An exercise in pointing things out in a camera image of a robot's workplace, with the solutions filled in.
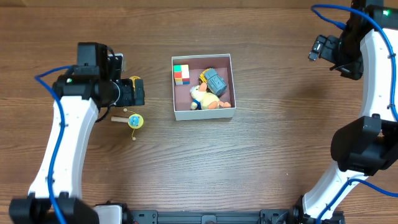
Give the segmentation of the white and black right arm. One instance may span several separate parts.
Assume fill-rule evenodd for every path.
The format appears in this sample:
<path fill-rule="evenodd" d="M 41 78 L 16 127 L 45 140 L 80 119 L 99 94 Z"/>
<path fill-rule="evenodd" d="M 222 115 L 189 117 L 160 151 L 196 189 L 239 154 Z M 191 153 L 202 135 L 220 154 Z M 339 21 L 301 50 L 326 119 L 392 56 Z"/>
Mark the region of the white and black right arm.
<path fill-rule="evenodd" d="M 287 223 L 343 223 L 337 206 L 358 185 L 397 160 L 397 10 L 382 1 L 353 1 L 350 17 L 337 22 L 341 35 L 319 35 L 309 54 L 342 77 L 363 81 L 359 117 L 334 134 L 332 162 L 301 196 Z"/>

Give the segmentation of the yellow and grey toy truck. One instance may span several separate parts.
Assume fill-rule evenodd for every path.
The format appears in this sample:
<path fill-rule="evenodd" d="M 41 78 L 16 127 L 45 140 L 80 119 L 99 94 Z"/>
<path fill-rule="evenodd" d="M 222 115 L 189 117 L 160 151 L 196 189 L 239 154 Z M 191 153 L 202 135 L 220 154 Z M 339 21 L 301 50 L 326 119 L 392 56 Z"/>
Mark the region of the yellow and grey toy truck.
<path fill-rule="evenodd" d="M 227 86 L 223 78 L 221 78 L 214 68 L 207 68 L 199 75 L 200 84 L 207 84 L 207 91 L 221 96 L 225 93 Z"/>

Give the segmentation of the cream plush animal toy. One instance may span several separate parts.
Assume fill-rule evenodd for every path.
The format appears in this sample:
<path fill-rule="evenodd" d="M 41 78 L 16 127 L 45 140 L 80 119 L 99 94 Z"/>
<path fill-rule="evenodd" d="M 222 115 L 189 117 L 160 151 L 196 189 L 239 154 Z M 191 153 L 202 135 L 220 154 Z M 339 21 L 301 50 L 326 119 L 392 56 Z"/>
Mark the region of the cream plush animal toy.
<path fill-rule="evenodd" d="M 207 87 L 205 82 L 191 87 L 190 94 L 193 98 L 191 110 L 215 110 L 231 107 L 230 103 L 223 102 L 214 93 L 207 92 Z"/>

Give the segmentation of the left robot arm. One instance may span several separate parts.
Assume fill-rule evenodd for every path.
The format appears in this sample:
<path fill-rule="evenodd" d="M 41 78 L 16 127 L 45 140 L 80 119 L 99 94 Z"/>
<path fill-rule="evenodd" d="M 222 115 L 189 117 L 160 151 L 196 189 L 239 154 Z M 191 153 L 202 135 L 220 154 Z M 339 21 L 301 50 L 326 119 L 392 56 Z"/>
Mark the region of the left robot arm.
<path fill-rule="evenodd" d="M 53 123 L 44 159 L 26 198 L 9 205 L 13 223 L 134 223 L 125 203 L 90 207 L 82 201 L 81 177 L 88 140 L 99 113 L 112 107 L 144 105 L 142 79 L 121 77 L 122 54 L 96 42 L 80 42 L 77 63 L 48 86 L 54 98 Z"/>

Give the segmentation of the multicoloured puzzle cube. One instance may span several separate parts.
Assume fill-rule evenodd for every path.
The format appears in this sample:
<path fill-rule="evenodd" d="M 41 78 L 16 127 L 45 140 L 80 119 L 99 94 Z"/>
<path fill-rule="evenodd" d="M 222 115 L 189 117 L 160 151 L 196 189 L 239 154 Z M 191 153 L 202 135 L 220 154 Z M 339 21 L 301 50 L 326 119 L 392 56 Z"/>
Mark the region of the multicoloured puzzle cube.
<path fill-rule="evenodd" d="M 176 85 L 188 85 L 190 83 L 190 72 L 187 64 L 174 65 L 173 74 Z"/>

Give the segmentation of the yellow round ridged toy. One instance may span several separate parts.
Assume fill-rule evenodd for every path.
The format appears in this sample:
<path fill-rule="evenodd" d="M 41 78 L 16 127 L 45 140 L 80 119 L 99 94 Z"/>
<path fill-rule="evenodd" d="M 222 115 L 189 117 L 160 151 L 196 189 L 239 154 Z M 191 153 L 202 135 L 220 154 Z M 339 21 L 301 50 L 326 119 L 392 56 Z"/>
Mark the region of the yellow round ridged toy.
<path fill-rule="evenodd" d="M 132 76 L 129 78 L 131 81 L 131 90 L 136 94 L 142 90 L 143 80 L 141 77 Z"/>

